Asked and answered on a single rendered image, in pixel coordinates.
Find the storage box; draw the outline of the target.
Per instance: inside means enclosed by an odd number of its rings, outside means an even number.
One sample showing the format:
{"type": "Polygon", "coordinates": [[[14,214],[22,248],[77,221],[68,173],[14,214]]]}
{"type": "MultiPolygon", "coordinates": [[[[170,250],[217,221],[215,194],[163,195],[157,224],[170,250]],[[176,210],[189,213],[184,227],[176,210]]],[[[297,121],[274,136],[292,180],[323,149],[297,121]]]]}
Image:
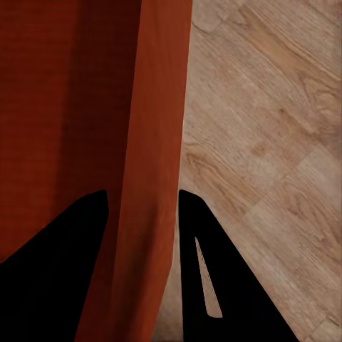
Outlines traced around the storage box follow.
{"type": "Polygon", "coordinates": [[[172,266],[192,0],[0,0],[0,265],[109,217],[74,342],[150,342],[172,266]]]}

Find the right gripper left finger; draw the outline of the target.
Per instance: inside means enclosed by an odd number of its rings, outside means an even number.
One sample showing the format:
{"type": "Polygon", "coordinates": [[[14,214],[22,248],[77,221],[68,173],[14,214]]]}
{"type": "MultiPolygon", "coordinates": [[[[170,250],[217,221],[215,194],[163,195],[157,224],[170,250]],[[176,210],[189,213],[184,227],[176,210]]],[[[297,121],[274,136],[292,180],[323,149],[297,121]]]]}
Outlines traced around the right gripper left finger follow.
{"type": "Polygon", "coordinates": [[[85,195],[0,265],[0,342],[74,342],[109,211],[85,195]]]}

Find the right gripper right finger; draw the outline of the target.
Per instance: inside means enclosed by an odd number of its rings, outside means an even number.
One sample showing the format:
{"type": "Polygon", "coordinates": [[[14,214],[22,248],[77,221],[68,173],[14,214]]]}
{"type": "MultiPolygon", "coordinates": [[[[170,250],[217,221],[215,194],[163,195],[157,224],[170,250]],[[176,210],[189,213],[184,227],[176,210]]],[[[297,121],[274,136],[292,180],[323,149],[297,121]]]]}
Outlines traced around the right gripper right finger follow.
{"type": "Polygon", "coordinates": [[[207,203],[178,199],[184,342],[299,342],[207,203]],[[207,314],[195,237],[223,318],[207,314]]]}

